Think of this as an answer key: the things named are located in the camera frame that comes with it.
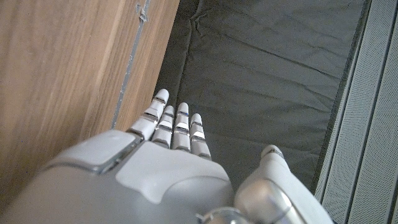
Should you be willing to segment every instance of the wooden panel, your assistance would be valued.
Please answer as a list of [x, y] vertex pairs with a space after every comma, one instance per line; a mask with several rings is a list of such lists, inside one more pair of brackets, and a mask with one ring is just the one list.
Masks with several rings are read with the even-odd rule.
[[109, 129], [144, 1], [0, 1], [0, 210], [62, 149]]
[[179, 0], [151, 1], [127, 84], [116, 129], [125, 130], [149, 106], [162, 65]]

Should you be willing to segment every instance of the robotic hand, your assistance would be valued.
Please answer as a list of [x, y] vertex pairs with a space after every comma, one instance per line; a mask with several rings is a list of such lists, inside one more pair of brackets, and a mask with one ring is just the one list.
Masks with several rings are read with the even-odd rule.
[[211, 161], [200, 115], [189, 123], [182, 103], [174, 116], [168, 98], [160, 90], [126, 132], [109, 130], [60, 153], [0, 222], [332, 223], [276, 146], [263, 150], [234, 197]]

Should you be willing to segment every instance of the metal strip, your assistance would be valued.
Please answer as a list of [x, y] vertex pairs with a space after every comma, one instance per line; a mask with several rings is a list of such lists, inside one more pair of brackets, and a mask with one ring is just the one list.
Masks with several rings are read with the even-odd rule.
[[142, 33], [143, 28], [144, 28], [144, 23], [148, 20], [148, 18], [147, 18], [147, 10], [148, 10], [148, 7], [149, 7], [149, 3], [150, 3], [150, 0], [146, 0], [144, 8], [140, 12], [141, 14], [140, 14], [140, 17], [139, 17], [139, 26], [138, 26], [136, 38], [134, 39], [134, 43], [132, 45], [130, 58], [129, 58], [129, 61], [127, 63], [127, 69], [126, 69], [126, 73], [124, 74], [124, 80], [123, 80], [123, 83], [122, 83], [122, 87], [120, 89], [118, 103], [116, 104], [116, 109], [115, 109], [114, 114], [113, 114], [111, 129], [114, 129], [116, 127], [116, 122], [118, 121], [120, 107], [122, 105], [124, 92], [126, 91], [126, 88], [127, 88], [127, 83], [128, 83], [128, 81], [130, 79], [132, 63], [134, 61], [134, 56], [136, 55], [138, 42], [139, 42], [139, 39], [141, 38], [141, 33]]

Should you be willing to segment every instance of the wooden wall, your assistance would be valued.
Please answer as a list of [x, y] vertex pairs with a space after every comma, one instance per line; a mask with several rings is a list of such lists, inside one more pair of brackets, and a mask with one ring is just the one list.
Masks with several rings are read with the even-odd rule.
[[[149, 105], [179, 0], [151, 0], [116, 120]], [[0, 211], [61, 150], [112, 125], [145, 0], [0, 1]]]

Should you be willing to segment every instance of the gray fabric surface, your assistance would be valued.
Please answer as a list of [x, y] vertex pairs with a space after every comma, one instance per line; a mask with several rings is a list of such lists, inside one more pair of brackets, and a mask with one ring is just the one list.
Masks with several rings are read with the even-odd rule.
[[156, 91], [200, 113], [233, 187], [275, 144], [311, 186], [363, 0], [181, 0]]

